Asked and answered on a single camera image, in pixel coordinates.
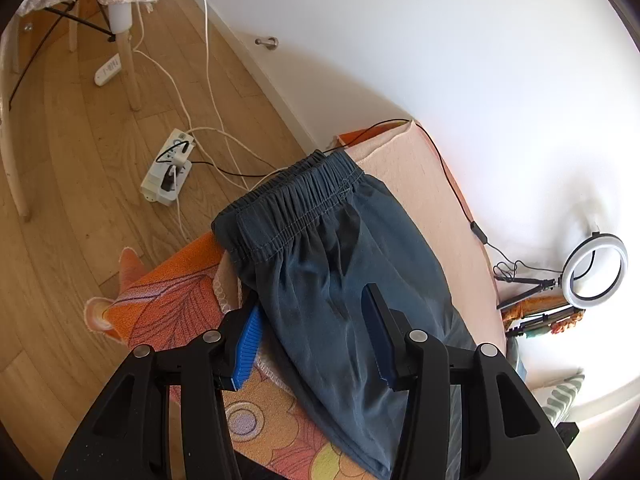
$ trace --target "white baseboard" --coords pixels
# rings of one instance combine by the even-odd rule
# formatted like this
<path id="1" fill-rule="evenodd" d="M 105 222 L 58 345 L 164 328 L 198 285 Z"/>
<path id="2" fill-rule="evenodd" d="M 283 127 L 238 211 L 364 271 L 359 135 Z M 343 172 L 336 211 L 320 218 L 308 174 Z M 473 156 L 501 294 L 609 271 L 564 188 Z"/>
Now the white baseboard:
<path id="1" fill-rule="evenodd" d="M 194 1 L 204 11 L 204 0 Z M 207 7 L 209 7 L 209 21 L 214 25 L 214 27 L 216 27 L 222 37 L 225 38 L 225 41 L 236 53 L 236 56 L 238 56 L 242 64 L 255 79 L 255 82 L 258 83 L 258 86 L 264 93 L 265 97 L 271 102 L 277 113 L 279 113 L 280 117 L 287 125 L 287 128 L 291 131 L 300 147 L 305 153 L 311 153 L 314 150 L 317 150 L 318 145 L 316 142 L 302 126 L 296 115 L 291 111 L 291 108 L 287 105 L 285 99 L 278 93 L 269 77 L 263 72 L 260 65 L 252 56 L 251 52 L 220 18 L 218 12 L 211 6 L 210 2 L 207 2 Z"/>

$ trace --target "green striped pillow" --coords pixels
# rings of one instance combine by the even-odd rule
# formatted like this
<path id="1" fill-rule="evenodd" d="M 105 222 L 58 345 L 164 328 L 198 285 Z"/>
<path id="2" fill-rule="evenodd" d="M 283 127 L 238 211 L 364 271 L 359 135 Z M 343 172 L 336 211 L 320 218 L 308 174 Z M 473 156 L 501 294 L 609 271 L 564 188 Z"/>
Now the green striped pillow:
<path id="1" fill-rule="evenodd" d="M 566 419 L 583 382 L 584 374 L 578 373 L 561 383 L 533 390 L 533 396 L 554 427 Z"/>

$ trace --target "elastic waistband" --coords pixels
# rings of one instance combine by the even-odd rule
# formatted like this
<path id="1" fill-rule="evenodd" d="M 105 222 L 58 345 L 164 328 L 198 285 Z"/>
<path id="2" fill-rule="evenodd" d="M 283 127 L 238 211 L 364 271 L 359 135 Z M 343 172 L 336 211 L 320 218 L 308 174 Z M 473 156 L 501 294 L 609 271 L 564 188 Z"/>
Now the elastic waistband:
<path id="1" fill-rule="evenodd" d="M 313 152 L 230 204 L 211 227 L 234 262 L 263 262 L 343 201 L 363 174 L 342 150 Z"/>

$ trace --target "chair leg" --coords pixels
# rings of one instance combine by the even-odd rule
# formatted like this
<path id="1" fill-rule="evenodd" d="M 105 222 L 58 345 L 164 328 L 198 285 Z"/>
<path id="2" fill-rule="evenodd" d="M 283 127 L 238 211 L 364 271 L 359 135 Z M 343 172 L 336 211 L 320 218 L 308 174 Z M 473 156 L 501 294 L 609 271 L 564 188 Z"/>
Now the chair leg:
<path id="1" fill-rule="evenodd" d="M 20 21 L 15 18 L 11 27 L 11 62 L 14 74 L 20 73 Z"/>
<path id="2" fill-rule="evenodd" d="M 142 108 L 142 102 L 140 101 L 140 87 L 138 86 L 136 71 L 133 66 L 133 52 L 131 49 L 128 30 L 116 34 L 116 44 L 118 45 L 118 53 L 120 54 L 122 77 L 124 78 L 127 97 L 129 97 L 129 105 L 132 110 L 140 110 L 140 108 Z"/>
<path id="3" fill-rule="evenodd" d="M 8 97 L 11 92 L 10 76 L 10 56 L 12 47 L 18 30 L 18 17 L 12 17 L 11 22 L 7 25 L 5 31 L 0 36 L 0 157 L 4 166 L 7 182 L 9 183 L 9 191 L 15 202 L 15 208 L 18 214 L 26 221 L 29 219 L 29 207 L 22 191 L 20 177 L 15 164 L 14 142 L 12 139 L 12 124 L 9 117 Z"/>
<path id="4" fill-rule="evenodd" d="M 27 199 L 24 197 L 20 177 L 15 165 L 14 143 L 12 141 L 12 132 L 9 124 L 5 121 L 0 126 L 0 156 L 2 156 L 2 164 L 4 165 L 4 174 L 9 183 L 9 191 L 14 199 L 15 208 L 24 221 L 28 221 L 30 217 Z"/>
<path id="5" fill-rule="evenodd" d="M 80 0 L 76 1 L 73 9 L 69 11 L 72 16 L 78 17 L 80 12 Z M 78 50 L 78 22 L 74 20 L 69 21 L 69 52 L 75 52 Z"/>

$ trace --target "power strip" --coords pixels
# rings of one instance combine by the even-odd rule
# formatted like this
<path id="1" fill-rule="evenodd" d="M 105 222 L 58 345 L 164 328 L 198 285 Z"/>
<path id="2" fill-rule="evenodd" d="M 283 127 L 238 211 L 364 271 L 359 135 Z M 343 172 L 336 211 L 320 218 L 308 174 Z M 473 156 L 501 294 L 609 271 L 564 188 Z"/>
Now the power strip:
<path id="1" fill-rule="evenodd" d="M 176 147 L 162 155 L 161 153 L 168 150 L 171 146 Z M 175 202 L 178 193 L 182 189 L 185 179 L 191 171 L 191 163 L 187 159 L 189 154 L 193 150 L 195 143 L 193 137 L 177 128 L 171 132 L 169 138 L 166 140 L 160 151 L 156 155 L 149 171 L 146 172 L 145 178 L 140 185 L 140 191 L 142 195 L 149 200 L 149 202 L 159 202 L 164 205 L 171 205 Z"/>
<path id="2" fill-rule="evenodd" d="M 106 85 L 122 70 L 120 54 L 116 54 L 95 72 L 94 82 L 98 86 Z"/>

